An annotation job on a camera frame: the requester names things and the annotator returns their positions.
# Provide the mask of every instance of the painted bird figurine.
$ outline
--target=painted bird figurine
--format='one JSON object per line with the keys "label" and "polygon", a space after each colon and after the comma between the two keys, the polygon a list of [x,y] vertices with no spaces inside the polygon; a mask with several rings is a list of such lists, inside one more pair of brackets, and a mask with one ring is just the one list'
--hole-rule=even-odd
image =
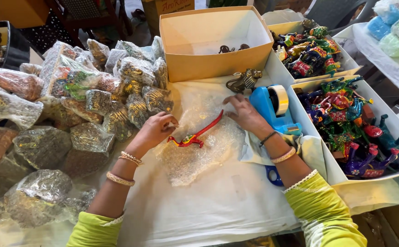
{"label": "painted bird figurine", "polygon": [[178,143],[173,136],[169,136],[169,138],[167,139],[167,142],[174,141],[175,145],[177,145],[179,147],[187,147],[187,146],[190,146],[192,143],[198,143],[199,144],[199,148],[202,148],[204,143],[201,140],[198,140],[197,137],[199,137],[204,132],[206,132],[207,130],[211,129],[213,126],[215,126],[219,122],[219,120],[221,120],[223,113],[224,113],[224,110],[221,110],[221,113],[219,114],[219,116],[215,120],[213,120],[213,122],[211,122],[208,126],[203,128],[202,130],[200,130],[196,134],[192,134],[192,135],[188,135],[188,136],[184,137],[183,140],[180,143]]}

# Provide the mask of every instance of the wooden chair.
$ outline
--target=wooden chair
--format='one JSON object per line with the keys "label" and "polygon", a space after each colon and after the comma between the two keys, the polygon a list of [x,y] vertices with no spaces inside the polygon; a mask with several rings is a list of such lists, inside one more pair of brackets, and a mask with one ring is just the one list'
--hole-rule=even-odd
{"label": "wooden chair", "polygon": [[90,31],[91,28],[114,25],[120,38],[126,40],[121,22],[123,20],[128,35],[132,35],[131,20],[126,15],[123,0],[120,0],[118,15],[116,14],[116,0],[113,3],[111,0],[105,0],[106,9],[102,11],[93,0],[45,0],[45,2],[57,15],[78,47],[84,48],[79,40],[79,29],[86,31],[88,36],[94,39],[94,35]]}

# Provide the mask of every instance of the open cardboard box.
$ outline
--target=open cardboard box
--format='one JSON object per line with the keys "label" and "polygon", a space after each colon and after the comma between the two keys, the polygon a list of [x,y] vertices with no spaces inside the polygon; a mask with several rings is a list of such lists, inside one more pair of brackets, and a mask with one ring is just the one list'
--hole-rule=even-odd
{"label": "open cardboard box", "polygon": [[[274,43],[253,6],[163,14],[160,34],[170,82],[263,70]],[[243,43],[250,48],[237,51]],[[218,54],[222,45],[236,51]]]}
{"label": "open cardboard box", "polygon": [[[268,29],[274,31],[276,35],[294,33],[294,32],[297,33],[303,32],[302,21],[269,25]],[[334,40],[329,35],[326,37],[329,40]],[[339,59],[339,62],[341,63],[341,68],[344,69],[344,71],[335,73],[334,77],[351,76],[355,74],[355,72],[357,72],[360,69],[360,66],[355,62],[355,60],[352,57],[350,57],[350,55],[340,45],[338,45],[338,47],[341,50],[340,54],[342,56],[342,58]],[[276,56],[274,50],[268,58],[268,62],[265,69],[270,73],[270,75],[275,75],[276,79],[278,81],[281,81],[281,84],[284,86],[290,86],[292,84],[307,82],[307,81],[316,81],[330,77],[330,75],[324,75],[324,76],[315,76],[303,79],[294,79],[294,77],[291,76],[291,74],[285,68],[283,63]]]}
{"label": "open cardboard box", "polygon": [[[345,76],[345,80],[356,78],[356,76]],[[295,122],[298,122],[302,125],[302,133],[304,135],[312,135],[312,136],[320,136],[312,124],[312,121],[309,119],[305,109],[300,103],[297,95],[294,92],[294,88],[301,88],[304,92],[314,91],[318,89],[320,84],[324,82],[333,81],[337,78],[329,78],[311,82],[304,82],[300,84],[292,85],[288,87],[287,93],[290,101],[290,112]],[[377,124],[379,124],[380,116],[383,114],[387,114],[388,118],[385,120],[387,127],[389,128],[391,134],[396,139],[399,137],[399,118],[394,114],[394,112],[389,108],[389,106],[378,96],[378,94],[367,84],[365,81],[356,82],[358,85],[358,89],[356,92],[360,94],[365,99],[373,99],[373,104],[370,105],[373,113],[377,118]],[[330,185],[336,184],[347,184],[347,183],[363,183],[369,181],[376,180],[384,180],[389,178],[394,178],[399,176],[399,171],[394,174],[384,175],[382,177],[373,178],[373,179],[363,179],[363,180],[348,180],[340,166],[332,156],[328,147],[323,143],[323,156],[326,164],[326,172],[327,172],[327,182]]]}

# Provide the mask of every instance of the cardboard box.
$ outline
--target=cardboard box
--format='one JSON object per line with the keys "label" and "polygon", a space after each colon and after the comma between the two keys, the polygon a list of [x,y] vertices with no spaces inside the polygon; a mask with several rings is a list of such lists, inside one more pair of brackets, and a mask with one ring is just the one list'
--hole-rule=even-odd
{"label": "cardboard box", "polygon": [[[171,82],[263,70],[274,43],[253,6],[164,14],[160,34]],[[238,50],[243,43],[250,48],[218,54],[222,45]]]}
{"label": "cardboard box", "polygon": [[50,8],[40,0],[0,0],[0,21],[16,28],[45,25]]}
{"label": "cardboard box", "polygon": [[142,0],[152,35],[160,36],[160,15],[195,9],[195,0]]}
{"label": "cardboard box", "polygon": [[[355,78],[356,76],[345,76],[345,79]],[[317,88],[319,88],[320,84],[323,82],[333,81],[336,78],[329,78],[324,80],[317,80],[311,82],[305,82],[300,84],[294,84],[291,87],[288,87],[287,93],[290,101],[290,112],[293,117],[293,120],[299,122],[302,125],[302,133],[304,135],[312,135],[312,136],[320,136],[317,132],[315,126],[312,124],[312,121],[309,119],[305,109],[300,103],[297,95],[294,93],[294,88],[300,87],[304,92],[310,92]],[[394,138],[398,138],[399,136],[399,118],[396,114],[389,108],[389,106],[378,96],[378,94],[367,84],[365,81],[356,82],[358,85],[358,89],[356,92],[364,97],[365,99],[373,99],[373,104],[370,105],[373,113],[377,117],[377,124],[379,124],[380,116],[383,114],[387,114],[388,118],[385,120],[387,127],[389,128],[391,134]],[[376,180],[384,180],[389,178],[394,178],[399,176],[399,172],[395,174],[385,175],[378,178],[373,179],[365,179],[365,180],[348,180],[346,175],[341,170],[340,166],[332,156],[328,147],[323,143],[323,156],[326,164],[326,172],[327,172],[327,182],[330,185],[335,184],[347,184],[347,183],[365,183]]]}
{"label": "cardboard box", "polygon": [[[303,26],[301,21],[269,25],[268,29],[274,31],[276,35],[294,33],[294,32],[297,33],[303,32]],[[332,39],[331,36],[327,36],[327,38],[330,40],[334,40]],[[339,59],[339,62],[341,63],[341,68],[343,68],[344,71],[335,73],[334,77],[351,76],[355,74],[360,69],[360,66],[355,62],[355,60],[352,57],[350,57],[350,55],[340,45],[338,45],[338,47],[341,50],[340,54],[342,56],[342,58]],[[324,76],[315,76],[303,79],[294,79],[294,77],[291,76],[291,74],[288,72],[283,63],[279,60],[279,58],[277,56],[272,56],[272,55],[270,55],[270,58],[268,59],[267,67],[270,67],[270,70],[274,71],[275,72],[274,74],[277,75],[277,80],[281,81],[282,82],[281,84],[286,86],[290,86],[292,84],[301,83],[301,82],[316,81],[320,79],[330,78],[330,75],[324,75]]]}

